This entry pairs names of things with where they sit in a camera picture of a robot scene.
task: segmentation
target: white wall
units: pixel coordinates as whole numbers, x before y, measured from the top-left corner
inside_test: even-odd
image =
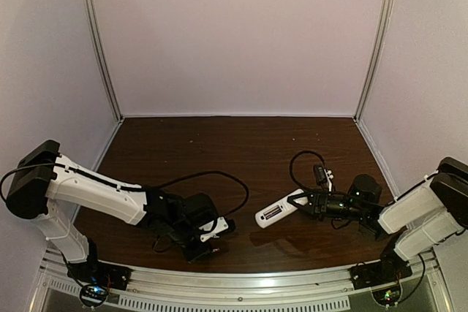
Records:
[[[49,138],[96,161],[115,122],[83,0],[0,0],[0,106],[0,174]],[[0,205],[0,240],[0,311],[24,311],[44,237]]]
[[[363,116],[403,191],[444,156],[468,162],[468,0],[395,0]],[[466,311],[468,235],[437,248],[456,305]]]
[[[125,115],[353,115],[382,0],[95,0]]]

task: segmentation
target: wooden table surface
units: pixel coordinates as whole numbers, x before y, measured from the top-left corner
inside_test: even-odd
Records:
[[[358,224],[334,230],[330,220],[312,221],[299,212],[259,228],[255,213],[297,189],[288,164],[297,152],[321,153],[335,176],[337,190],[370,174],[391,195],[366,142],[351,118],[128,118],[114,139],[99,171],[128,183],[156,185],[203,170],[222,170],[242,179],[250,200],[232,215],[236,232],[213,240],[220,252],[192,264],[179,248],[153,252],[154,237],[116,218],[82,208],[75,222],[98,246],[99,258],[125,265],[206,273],[269,273],[310,270],[378,259],[386,241],[374,242]],[[314,185],[313,156],[302,156],[297,177]],[[210,175],[165,189],[189,196],[209,194],[219,213],[243,199],[231,180]]]

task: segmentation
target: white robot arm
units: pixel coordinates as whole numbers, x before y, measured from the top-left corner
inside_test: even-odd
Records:
[[[342,227],[358,221],[360,232],[370,233],[375,240],[392,235],[380,261],[350,269],[355,289],[391,284],[397,276],[412,275],[407,265],[411,258],[468,227],[468,166],[450,157],[386,206],[379,205],[382,188],[369,175],[358,175],[347,193],[328,189],[297,189],[259,211],[255,219],[259,227],[266,228],[299,210],[311,219],[346,220]]]
[[[109,214],[150,230],[156,237],[168,236],[181,247],[188,262],[215,252],[208,240],[235,229],[232,220],[218,215],[206,194],[183,198],[158,187],[122,183],[74,163],[59,153],[59,144],[52,140],[22,159],[0,186],[13,174],[4,198],[7,208],[37,225],[63,254],[70,275],[79,281],[107,286],[111,277],[114,289],[125,289],[129,270],[99,262],[96,245],[76,230],[58,200]]]

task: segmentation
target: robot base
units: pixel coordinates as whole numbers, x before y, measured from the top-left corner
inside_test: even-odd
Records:
[[[379,286],[389,284],[397,281],[398,279],[410,277],[412,275],[410,266],[401,266],[398,269],[399,278],[395,275],[382,274],[384,271],[384,264],[382,261],[374,263],[366,263],[364,265],[354,266],[350,269],[351,281],[354,289],[369,288],[372,286]]]
[[[83,267],[69,267],[67,275],[90,284],[97,284],[103,288],[110,286],[111,289],[126,290],[132,270],[128,267],[110,265],[97,262],[96,271],[91,273]]]

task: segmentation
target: black cable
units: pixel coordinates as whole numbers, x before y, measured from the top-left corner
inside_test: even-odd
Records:
[[[174,246],[177,245],[177,243],[174,240],[171,240],[170,244],[168,246],[166,246],[165,248],[156,249],[156,247],[157,247],[159,241],[161,240],[161,238],[162,237],[158,235],[156,237],[156,241],[153,244],[153,251],[156,252],[157,254],[163,254],[164,252],[169,251],[171,248],[173,248]]]
[[[95,308],[95,307],[99,307],[100,305],[102,305],[106,301],[107,297],[109,296],[110,281],[109,281],[109,284],[107,285],[107,288],[103,288],[102,286],[96,283],[83,285],[78,279],[76,279],[75,275],[73,274],[73,270],[70,269],[69,262],[67,261],[67,258],[65,257],[64,253],[60,251],[60,254],[61,254],[62,259],[64,260],[65,267],[67,268],[68,272],[72,276],[72,279],[81,288],[80,294],[78,295],[78,299],[80,299],[81,303],[84,306],[90,307],[90,308]],[[96,291],[95,289],[102,289],[104,291],[104,294],[101,294],[102,300],[100,303],[96,303],[96,302],[90,303],[88,300],[83,298],[83,295],[85,295],[85,291],[89,288],[94,289],[94,291]]]
[[[76,277],[73,275],[72,270],[69,268],[69,262],[67,261],[67,258],[65,257],[64,253],[60,251],[61,258],[64,260],[65,267],[68,269],[70,275],[72,276],[72,279],[75,281],[76,284],[78,284],[81,288],[84,288],[85,286],[78,280]]]
[[[7,202],[7,198],[3,195],[3,183],[7,180],[7,178],[11,175],[14,175],[16,172],[20,172],[20,171],[24,171],[24,170],[29,170],[31,168],[35,168],[35,167],[42,167],[42,166],[57,166],[57,167],[62,167],[62,168],[65,168],[65,165],[64,164],[57,164],[55,162],[48,162],[48,163],[44,163],[44,164],[30,164],[28,166],[23,166],[23,167],[18,167],[18,168],[15,168],[14,170],[11,170],[9,172],[7,172],[0,180],[0,197],[1,199],[4,201],[4,202]]]
[[[332,219],[331,219],[331,227],[332,227],[333,229],[336,229],[336,230],[340,230],[340,229],[343,229],[343,228],[345,228],[345,227],[348,227],[348,226],[351,224],[351,222],[352,222],[352,221],[347,221],[347,222],[345,222],[344,224],[342,224],[341,226],[335,226],[335,221],[338,221],[338,220],[337,220],[336,218],[332,218]]]
[[[436,245],[439,245],[439,244],[442,244],[444,243],[445,241],[447,241],[448,238],[452,237],[452,236],[456,236],[456,237],[459,237],[460,235],[464,234],[466,232],[466,228],[463,227],[463,230],[461,232],[454,232],[452,234],[450,234],[448,237],[445,237],[444,239],[442,239],[441,241],[439,241]]]
[[[249,196],[250,196],[249,187],[242,180],[240,180],[239,178],[237,178],[237,177],[235,177],[233,175],[230,175],[229,173],[226,173],[226,172],[223,172],[223,171],[218,171],[218,170],[204,171],[204,172],[194,173],[194,174],[191,174],[191,175],[185,175],[183,177],[179,177],[179,178],[170,180],[170,181],[168,181],[166,183],[159,184],[158,186],[149,186],[149,187],[144,186],[142,188],[135,188],[135,187],[131,187],[131,186],[122,186],[122,187],[119,188],[117,184],[112,183],[112,182],[110,182],[108,180],[102,179],[100,177],[97,177],[96,175],[92,175],[90,173],[87,173],[86,171],[83,171],[83,170],[80,170],[80,169],[74,168],[74,167],[68,167],[67,168],[64,164],[58,164],[58,163],[50,162],[50,163],[44,163],[44,164],[31,164],[31,165],[28,165],[28,166],[16,168],[16,169],[11,170],[8,173],[6,173],[3,176],[3,178],[0,180],[0,197],[1,197],[1,199],[4,202],[7,201],[7,199],[3,195],[3,192],[2,192],[1,189],[2,189],[3,183],[5,182],[5,180],[9,176],[15,174],[16,172],[20,172],[22,170],[28,170],[28,169],[31,169],[31,168],[41,167],[41,166],[61,167],[61,168],[64,168],[66,170],[69,170],[70,172],[75,172],[75,173],[77,173],[79,175],[82,175],[83,177],[87,177],[89,179],[95,180],[96,182],[99,182],[101,184],[105,184],[106,186],[110,186],[112,188],[119,189],[121,191],[131,191],[131,192],[147,192],[147,191],[152,190],[152,189],[162,189],[162,188],[165,188],[167,186],[171,186],[173,184],[183,182],[185,180],[198,178],[198,177],[202,177],[202,176],[205,176],[205,175],[221,175],[223,177],[234,180],[237,184],[241,185],[244,188],[244,191],[245,191],[245,196],[244,196],[244,200],[242,201],[242,203],[240,205],[236,206],[235,208],[233,208],[232,210],[229,210],[224,216],[228,216],[228,215],[233,214],[234,212],[240,210],[249,201]]]
[[[205,175],[221,175],[223,177],[234,180],[237,184],[239,184],[240,186],[242,186],[242,188],[244,188],[244,191],[245,191],[244,200],[240,203],[240,205],[236,206],[235,208],[233,208],[232,210],[229,210],[226,214],[224,214],[223,217],[231,215],[236,211],[239,211],[249,201],[249,196],[250,196],[249,187],[242,180],[240,180],[239,178],[237,178],[237,177],[235,177],[233,175],[230,175],[229,173],[226,173],[226,172],[223,172],[223,171],[218,171],[218,170],[203,171],[203,172],[193,173],[191,175],[185,175],[183,177],[179,177],[179,178],[170,180],[170,181],[168,181],[166,183],[159,184],[158,186],[154,186],[154,187],[151,187],[151,188],[152,189],[163,189],[163,188],[166,188],[168,186],[172,186],[172,185],[174,185],[176,183],[184,182],[185,180],[189,180],[189,179],[193,179],[193,178],[203,177]]]
[[[398,304],[404,303],[406,300],[408,300],[415,293],[415,291],[418,290],[419,286],[423,282],[424,275],[426,274],[426,263],[424,263],[424,259],[421,256],[421,254],[418,254],[418,256],[419,256],[419,259],[421,260],[421,263],[423,264],[423,272],[421,274],[421,278],[419,278],[419,281],[416,284],[415,288],[403,300],[399,300]]]
[[[299,188],[302,188],[304,190],[309,190],[311,191],[312,188],[309,188],[308,186],[305,186],[303,185],[295,176],[294,176],[294,162],[295,160],[298,159],[299,156],[301,155],[314,155],[316,156],[320,162],[322,162],[322,165],[324,168],[325,167],[325,160],[324,158],[322,157],[322,155],[320,155],[319,153],[316,153],[315,151],[311,151],[311,150],[302,150],[300,152],[298,152],[297,154],[295,154],[292,158],[291,158],[291,161],[290,161],[290,177],[291,177],[291,180],[299,187]]]
[[[399,197],[397,197],[395,200],[392,200],[390,201],[387,206],[389,205],[392,205],[394,204],[396,201],[399,201],[401,199],[403,199],[405,196],[407,196],[411,191],[415,190],[417,187],[419,187],[420,185],[424,184],[426,181],[428,181],[429,179],[435,177],[437,175],[437,172],[434,172],[432,173],[431,175],[429,175],[427,178],[424,178],[421,182],[415,184],[414,186],[412,186],[411,188],[409,188],[408,190],[406,190],[402,195],[400,195]]]

